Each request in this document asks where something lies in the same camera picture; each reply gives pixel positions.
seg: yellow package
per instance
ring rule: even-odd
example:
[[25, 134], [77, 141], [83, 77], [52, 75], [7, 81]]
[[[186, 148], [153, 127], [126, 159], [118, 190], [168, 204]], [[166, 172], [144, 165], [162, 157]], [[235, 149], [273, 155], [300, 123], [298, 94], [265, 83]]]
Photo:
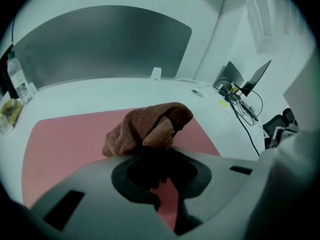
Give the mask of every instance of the yellow package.
[[22, 103], [14, 98], [9, 99], [0, 110], [0, 132], [7, 135], [16, 125], [22, 110]]

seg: cable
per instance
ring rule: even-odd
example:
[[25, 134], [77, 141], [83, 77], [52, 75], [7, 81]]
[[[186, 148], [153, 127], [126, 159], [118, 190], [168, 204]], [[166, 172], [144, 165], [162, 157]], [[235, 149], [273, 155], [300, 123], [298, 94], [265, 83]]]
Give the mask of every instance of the cable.
[[259, 121], [257, 122], [257, 124], [258, 124], [258, 126], [262, 129], [262, 127], [261, 127], [261, 125], [260, 125]]
[[15, 21], [16, 21], [16, 15], [14, 15], [13, 20], [12, 20], [12, 30], [11, 30], [11, 41], [12, 41], [12, 44], [14, 44], [14, 26], [15, 26]]
[[[220, 82], [220, 81], [227, 81], [227, 82], [229, 82], [230, 84], [232, 84], [232, 82], [231, 82], [230, 80], [228, 80], [228, 79], [219, 79], [218, 81], [216, 81], [216, 82], [213, 84], [213, 88], [215, 88], [215, 89], [218, 90], [218, 91], [220, 91], [220, 90], [216, 87], [216, 84], [217, 84], [218, 82]], [[237, 93], [238, 91], [241, 91], [241, 90], [249, 90], [249, 91], [255, 93], [255, 94], [260, 98], [260, 100], [261, 100], [261, 110], [260, 110], [259, 114], [256, 115], [256, 116], [258, 117], [258, 116], [261, 114], [262, 110], [264, 109], [264, 101], [262, 100], [261, 96], [260, 96], [258, 93], [256, 93], [254, 90], [252, 90], [252, 89], [249, 89], [249, 88], [239, 88], [238, 90], [236, 90], [236, 91], [231, 95], [231, 99], [232, 99], [233, 95], [236, 95], [236, 93]]]
[[239, 88], [238, 90], [236, 90], [236, 91], [232, 94], [232, 96], [233, 96], [233, 95], [236, 95], [236, 93], [237, 93], [238, 91], [241, 91], [241, 90], [249, 90], [249, 91], [255, 93], [255, 94], [260, 98], [260, 100], [261, 100], [261, 110], [260, 110], [259, 114], [256, 115], [256, 116], [258, 117], [258, 116], [261, 114], [262, 110], [264, 109], [264, 101], [262, 100], [261, 96], [260, 96], [258, 93], [256, 93], [254, 90], [251, 90], [251, 89], [249, 89], [249, 88]]
[[243, 103], [243, 101], [240, 100], [237, 96], [235, 96], [235, 97], [236, 97], [236, 99], [238, 100], [238, 103], [240, 103], [240, 109], [241, 109], [242, 113], [243, 113], [244, 115], [246, 115], [246, 116], [249, 116], [251, 119], [253, 119], [252, 115], [250, 115], [249, 113], [247, 113], [247, 111], [244, 109], [244, 103]]
[[178, 78], [176, 79], [175, 81], [185, 81], [185, 82], [192, 82], [192, 83], [196, 83], [196, 84], [202, 84], [204, 82], [201, 82], [201, 81], [197, 81], [197, 80], [193, 80], [193, 79], [190, 79], [190, 78]]
[[238, 109], [239, 110], [241, 110], [241, 112], [243, 113], [243, 116], [244, 115], [247, 115], [247, 116], [249, 116], [249, 114], [246, 112], [246, 110], [243, 108], [243, 106], [244, 106], [244, 104], [243, 104], [243, 102], [241, 103], [241, 100], [238, 98], [238, 96], [236, 95], [235, 96], [235, 98], [237, 99], [237, 106], [238, 106]]
[[241, 107], [241, 104], [239, 105], [239, 102], [236, 102], [236, 106], [238, 107], [238, 110], [239, 110], [239, 112], [240, 112], [240, 115], [241, 115], [241, 116], [244, 116], [245, 113], [244, 113], [244, 111], [243, 111], [243, 109], [242, 109], [242, 107]]
[[238, 111], [237, 111], [238, 115], [250, 126], [254, 126], [255, 123], [252, 122], [252, 124], [250, 124]]
[[232, 82], [228, 79], [219, 79], [218, 81], [216, 81], [214, 84], [213, 84], [213, 88], [220, 91], [217, 87], [216, 87], [216, 83], [220, 82], [220, 81], [228, 81], [230, 84], [232, 84]]
[[252, 117], [251, 117], [251, 120], [252, 120], [252, 123], [253, 123], [254, 125], [257, 124], [257, 121], [256, 121], [255, 119], [253, 119]]
[[255, 152], [258, 154], [258, 157], [260, 157], [260, 154], [259, 154], [258, 150], [256, 149], [256, 146], [255, 146], [254, 142], [252, 141], [252, 138], [251, 138], [250, 133], [248, 132], [248, 130], [247, 130], [247, 128], [245, 127], [244, 123], [243, 123], [243, 122], [241, 121], [241, 119], [239, 118], [238, 113], [237, 113], [237, 111], [236, 111], [236, 109], [235, 109], [235, 106], [234, 106], [234, 105], [233, 105], [233, 103], [232, 103], [232, 102], [230, 102], [230, 101], [231, 101], [231, 99], [229, 100], [229, 103], [230, 103], [231, 108], [233, 109], [233, 111], [234, 111], [234, 113], [235, 113], [236, 117], [238, 118], [238, 120], [239, 120], [239, 121], [240, 121], [240, 123], [242, 124], [243, 128], [245, 129], [246, 133], [248, 134], [249, 139], [250, 139], [250, 141], [251, 141], [251, 144], [252, 144], [252, 146], [253, 146], [253, 148], [254, 148]]

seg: towel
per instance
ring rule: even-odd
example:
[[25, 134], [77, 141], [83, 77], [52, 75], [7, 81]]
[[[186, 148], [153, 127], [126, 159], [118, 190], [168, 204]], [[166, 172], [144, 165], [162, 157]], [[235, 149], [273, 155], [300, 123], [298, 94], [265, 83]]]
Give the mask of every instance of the towel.
[[185, 105], [178, 102], [132, 110], [106, 134], [102, 154], [113, 157], [142, 147], [166, 152], [171, 147], [175, 134], [193, 116]]

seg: bottle cap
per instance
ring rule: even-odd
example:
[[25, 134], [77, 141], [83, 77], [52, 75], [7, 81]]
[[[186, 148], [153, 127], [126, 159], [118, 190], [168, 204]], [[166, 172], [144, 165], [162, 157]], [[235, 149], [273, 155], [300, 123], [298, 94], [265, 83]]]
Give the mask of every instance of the bottle cap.
[[11, 51], [11, 52], [8, 54], [8, 59], [11, 60], [11, 59], [13, 59], [15, 56], [16, 56], [16, 55], [15, 55], [15, 51], [13, 50], [13, 51]]

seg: pink surface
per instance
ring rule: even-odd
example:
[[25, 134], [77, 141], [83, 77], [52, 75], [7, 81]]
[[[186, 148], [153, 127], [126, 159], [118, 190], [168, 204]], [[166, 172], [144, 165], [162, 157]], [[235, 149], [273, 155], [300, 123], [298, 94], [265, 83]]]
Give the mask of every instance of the pink surface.
[[157, 195], [161, 201], [158, 208], [158, 215], [169, 229], [174, 231], [178, 215], [179, 193], [172, 181], [167, 178], [166, 183], [159, 182], [157, 189], [150, 189], [150, 192]]
[[[102, 148], [106, 133], [131, 110], [39, 121], [32, 129], [24, 153], [21, 179], [24, 204], [30, 208], [39, 197], [72, 172], [105, 159]], [[176, 134], [173, 146], [219, 156], [195, 118]]]

